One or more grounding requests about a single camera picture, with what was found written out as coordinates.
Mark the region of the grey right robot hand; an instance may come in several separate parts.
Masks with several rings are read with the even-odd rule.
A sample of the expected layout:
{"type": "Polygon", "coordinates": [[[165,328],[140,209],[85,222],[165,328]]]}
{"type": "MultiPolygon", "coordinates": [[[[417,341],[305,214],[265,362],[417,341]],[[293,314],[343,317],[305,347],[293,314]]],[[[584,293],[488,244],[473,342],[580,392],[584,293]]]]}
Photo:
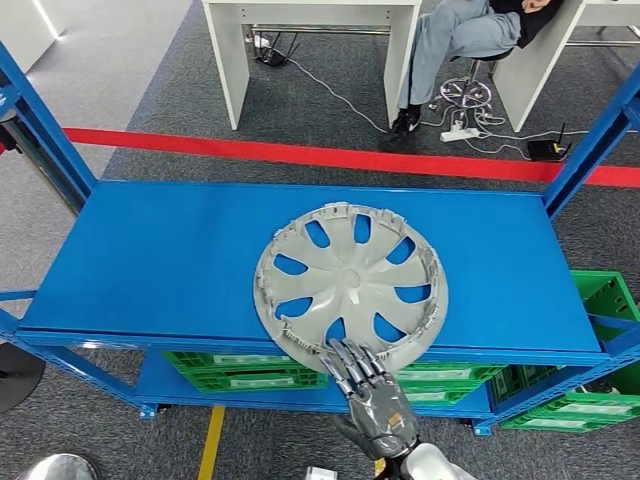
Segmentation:
{"type": "Polygon", "coordinates": [[[331,417],[345,438],[371,460],[402,456],[418,443],[409,400],[369,345],[331,339],[330,349],[318,357],[347,403],[349,418],[331,417]]]}

